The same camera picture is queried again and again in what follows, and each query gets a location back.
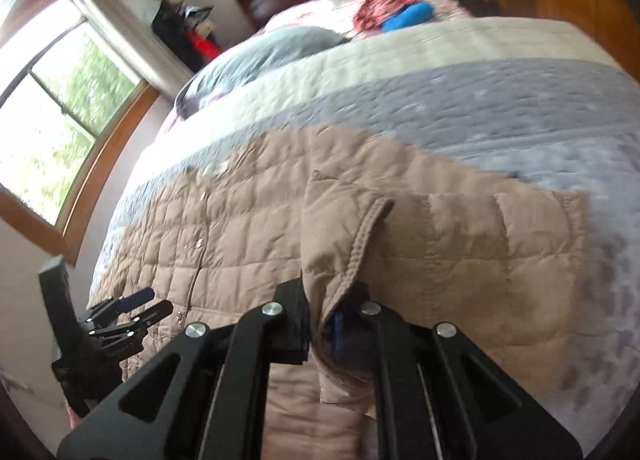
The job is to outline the red patterned cloth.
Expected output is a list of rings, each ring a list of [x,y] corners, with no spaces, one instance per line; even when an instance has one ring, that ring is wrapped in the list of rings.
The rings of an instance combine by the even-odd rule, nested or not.
[[[364,0],[352,23],[358,32],[378,30],[387,19],[396,16],[420,0]]]

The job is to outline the wooden framed side window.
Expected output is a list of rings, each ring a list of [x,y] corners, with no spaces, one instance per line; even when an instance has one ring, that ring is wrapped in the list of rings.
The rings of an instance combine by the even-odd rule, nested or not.
[[[96,202],[158,90],[73,0],[17,0],[1,28],[1,217],[76,264]]]

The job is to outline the grey pillow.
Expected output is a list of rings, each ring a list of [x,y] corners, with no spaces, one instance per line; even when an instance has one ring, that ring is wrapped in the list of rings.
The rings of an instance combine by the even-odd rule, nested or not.
[[[184,84],[174,101],[177,116],[189,119],[213,100],[260,76],[348,42],[349,38],[320,27],[288,27],[252,36],[217,56]]]

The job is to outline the white window curtain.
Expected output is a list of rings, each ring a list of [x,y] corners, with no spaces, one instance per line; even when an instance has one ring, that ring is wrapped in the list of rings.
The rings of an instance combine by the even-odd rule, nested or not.
[[[188,67],[120,0],[71,0],[116,52],[160,94],[174,99]]]

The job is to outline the black and red bag pile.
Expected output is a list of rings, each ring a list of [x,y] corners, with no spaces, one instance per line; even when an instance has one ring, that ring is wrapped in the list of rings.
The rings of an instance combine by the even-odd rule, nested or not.
[[[196,6],[185,1],[160,3],[151,22],[153,33],[194,73],[218,57],[221,48],[209,21],[214,6]]]

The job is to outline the blue rolled cloth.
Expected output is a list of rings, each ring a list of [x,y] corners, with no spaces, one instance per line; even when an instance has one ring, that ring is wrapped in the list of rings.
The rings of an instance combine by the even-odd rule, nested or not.
[[[434,18],[434,7],[429,2],[418,1],[401,9],[398,14],[386,19],[381,26],[383,32],[400,30],[425,24]]]

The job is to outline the beige quilted jacket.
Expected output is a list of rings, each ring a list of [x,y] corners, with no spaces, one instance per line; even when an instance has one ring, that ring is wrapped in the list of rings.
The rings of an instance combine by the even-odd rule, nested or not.
[[[329,355],[329,319],[362,282],[420,326],[448,320],[530,394],[559,374],[588,200],[342,126],[254,136],[228,170],[180,173],[134,211],[92,302],[150,287],[175,307],[122,370],[187,324],[218,328],[302,278],[314,351],[269,376],[267,459],[352,459],[372,411]]]

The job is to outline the grey floral quilted bedspread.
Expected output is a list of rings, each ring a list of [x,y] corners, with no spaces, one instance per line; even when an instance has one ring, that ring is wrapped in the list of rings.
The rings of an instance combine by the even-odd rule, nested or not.
[[[213,100],[146,148],[114,211],[90,295],[134,211],[180,173],[228,170],[254,136],[342,126],[545,190],[587,197],[587,239],[559,374],[538,402],[586,454],[639,384],[639,87],[571,24],[480,18],[325,50]]]

